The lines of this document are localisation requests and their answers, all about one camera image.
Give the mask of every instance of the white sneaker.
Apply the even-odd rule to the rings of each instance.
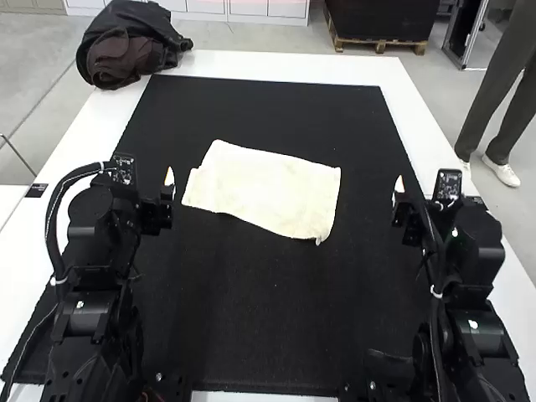
[[[486,164],[486,166],[492,169],[499,178],[499,180],[501,180],[507,186],[519,187],[521,185],[521,180],[519,179],[518,175],[512,170],[509,164],[497,165],[494,161],[487,157],[486,154],[482,156],[482,161]]]
[[[464,161],[463,159],[460,159],[460,164],[461,164],[461,172],[463,173],[462,178],[467,178],[471,180],[471,164],[469,162]]]

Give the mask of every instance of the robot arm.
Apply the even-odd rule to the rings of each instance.
[[[424,203],[400,186],[394,193],[393,226],[423,252],[430,316],[412,358],[369,351],[369,400],[528,402],[518,355],[487,299],[505,256],[501,225],[480,199],[461,194],[461,172],[441,170],[435,185]]]
[[[55,237],[59,201],[73,178],[98,172],[69,206],[68,238],[75,258],[64,261]],[[138,399],[143,386],[143,336],[132,302],[130,272],[142,235],[171,228],[173,195],[169,168],[161,198],[140,198],[135,161],[119,155],[77,169],[55,189],[46,240],[59,304],[43,402]]]

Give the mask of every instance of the wooden pallet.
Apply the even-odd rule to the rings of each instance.
[[[333,25],[332,16],[329,13],[329,10],[327,9],[327,6],[324,5],[324,15],[326,16],[327,21],[327,29],[329,29],[329,33],[332,37],[333,41],[333,47],[335,48],[335,51],[338,53],[343,52],[343,45],[344,44],[374,44],[376,48],[376,54],[383,54],[385,51],[386,45],[397,45],[397,46],[411,46],[413,47],[413,51],[418,56],[423,56],[426,51],[426,45],[428,44],[427,40],[423,40],[420,42],[411,42],[411,41],[404,41],[404,40],[373,40],[373,39],[354,39],[354,38],[341,38],[337,34],[337,30],[335,29],[335,25]]]

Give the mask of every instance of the person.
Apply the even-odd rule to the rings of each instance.
[[[536,1],[517,0],[510,23],[497,45],[486,75],[454,146],[464,173],[471,177],[471,154],[477,149],[487,123],[525,69],[482,161],[510,187],[521,180],[509,164],[510,152],[536,113]]]

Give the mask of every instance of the cabinet drawer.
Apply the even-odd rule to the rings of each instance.
[[[230,0],[230,13],[238,15],[268,15],[268,0]]]
[[[306,0],[268,0],[270,17],[305,18]]]
[[[7,0],[9,7],[34,8],[32,0]]]
[[[69,7],[104,8],[103,0],[67,0]]]
[[[186,0],[189,13],[224,14],[224,0]]]
[[[62,0],[35,0],[39,8],[52,8],[61,10],[64,7]]]

